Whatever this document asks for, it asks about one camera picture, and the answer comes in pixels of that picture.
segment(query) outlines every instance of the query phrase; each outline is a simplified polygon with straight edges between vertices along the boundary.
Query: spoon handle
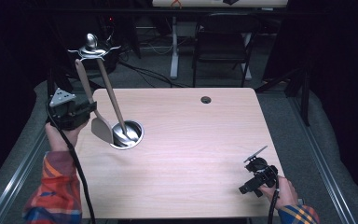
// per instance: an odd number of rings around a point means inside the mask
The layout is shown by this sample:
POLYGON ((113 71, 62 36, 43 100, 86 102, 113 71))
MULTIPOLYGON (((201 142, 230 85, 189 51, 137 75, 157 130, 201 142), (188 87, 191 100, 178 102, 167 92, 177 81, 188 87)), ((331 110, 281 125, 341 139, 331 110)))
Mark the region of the spoon handle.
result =
POLYGON ((120 108, 118 107, 117 99, 116 99, 115 93, 113 92, 112 85, 110 85, 109 77, 107 76, 106 70, 105 70, 105 68, 103 66, 103 60, 102 59, 97 59, 97 63, 98 63, 98 66, 100 67, 101 73, 103 75, 103 82, 105 84, 105 87, 106 87, 107 93, 109 95, 110 101, 112 102, 112 106, 115 109, 118 122, 120 123, 120 126, 121 126, 121 129, 122 129, 123 133, 127 134, 127 127, 126 127, 126 125, 124 123, 123 116, 121 115, 120 108))
POLYGON ((89 79, 87 78, 86 69, 84 68, 83 63, 78 59, 75 60, 75 66, 77 73, 79 74, 81 84, 83 85, 84 92, 86 93, 87 98, 89 98, 89 103, 92 104, 94 103, 94 99, 92 98, 91 87, 89 79))

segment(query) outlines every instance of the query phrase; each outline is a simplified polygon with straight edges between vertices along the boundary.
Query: metal spoon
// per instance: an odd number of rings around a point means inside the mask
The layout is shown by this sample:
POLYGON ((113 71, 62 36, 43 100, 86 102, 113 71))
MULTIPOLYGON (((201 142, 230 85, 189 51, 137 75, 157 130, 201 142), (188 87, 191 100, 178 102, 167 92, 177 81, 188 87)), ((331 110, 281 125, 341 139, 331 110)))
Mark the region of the metal spoon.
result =
POLYGON ((136 142, 139 140, 138 133, 133 130, 133 128, 129 125, 126 125, 124 122, 124 119, 121 115, 120 108, 118 107, 117 99, 115 96, 115 93, 113 92, 113 88, 110 84, 110 80, 107 76, 106 70, 103 66, 103 60, 102 59, 96 59, 98 66, 100 67, 101 74, 103 76, 103 82, 105 84, 107 93, 109 95, 110 101, 112 103, 113 108, 115 109, 116 116, 118 119, 118 123, 120 124, 120 128, 113 129, 113 136, 121 143, 127 145, 127 146, 133 146, 136 144, 136 142))

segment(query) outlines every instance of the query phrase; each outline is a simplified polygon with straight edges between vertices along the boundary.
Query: wooden table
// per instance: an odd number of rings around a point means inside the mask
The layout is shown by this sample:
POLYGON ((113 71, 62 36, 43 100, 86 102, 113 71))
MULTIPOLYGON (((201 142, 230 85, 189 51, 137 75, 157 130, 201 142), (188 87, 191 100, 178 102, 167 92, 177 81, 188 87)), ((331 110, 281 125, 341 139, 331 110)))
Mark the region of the wooden table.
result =
MULTIPOLYGON (((269 202, 239 187, 253 178, 243 161, 282 167, 252 89, 117 89, 124 119, 145 129, 142 142, 117 150, 88 126, 76 151, 97 218, 266 217, 269 202), (200 99, 212 99, 204 104, 200 99)), ((106 90, 98 110, 117 123, 106 90)), ((82 195, 84 217, 90 217, 82 195)))

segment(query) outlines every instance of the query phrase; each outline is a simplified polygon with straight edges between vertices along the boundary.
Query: small black hole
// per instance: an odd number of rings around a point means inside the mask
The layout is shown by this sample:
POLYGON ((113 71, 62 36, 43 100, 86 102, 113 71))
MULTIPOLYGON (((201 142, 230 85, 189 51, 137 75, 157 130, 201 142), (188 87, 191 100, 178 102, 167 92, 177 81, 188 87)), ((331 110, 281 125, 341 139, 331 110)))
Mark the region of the small black hole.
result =
POLYGON ((204 104, 209 104, 212 100, 211 100, 211 97, 209 97, 209 96, 202 96, 202 97, 201 97, 201 101, 202 101, 204 104))

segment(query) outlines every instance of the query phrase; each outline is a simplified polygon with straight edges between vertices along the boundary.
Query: round hole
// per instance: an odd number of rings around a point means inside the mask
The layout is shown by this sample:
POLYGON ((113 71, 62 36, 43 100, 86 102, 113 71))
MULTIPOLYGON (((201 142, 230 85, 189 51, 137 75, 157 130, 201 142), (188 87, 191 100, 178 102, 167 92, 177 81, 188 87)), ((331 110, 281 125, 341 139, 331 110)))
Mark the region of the round hole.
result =
POLYGON ((110 144, 111 147, 120 150, 130 149, 138 145, 144 137, 144 127, 142 127, 140 123, 133 120, 126 120, 124 123, 127 128, 127 134, 122 132, 119 123, 113 126, 112 132, 114 143, 110 144))
POLYGON ((211 97, 209 97, 209 96, 202 96, 202 97, 201 97, 201 101, 202 101, 204 104, 209 104, 209 103, 212 101, 212 99, 211 99, 211 97))

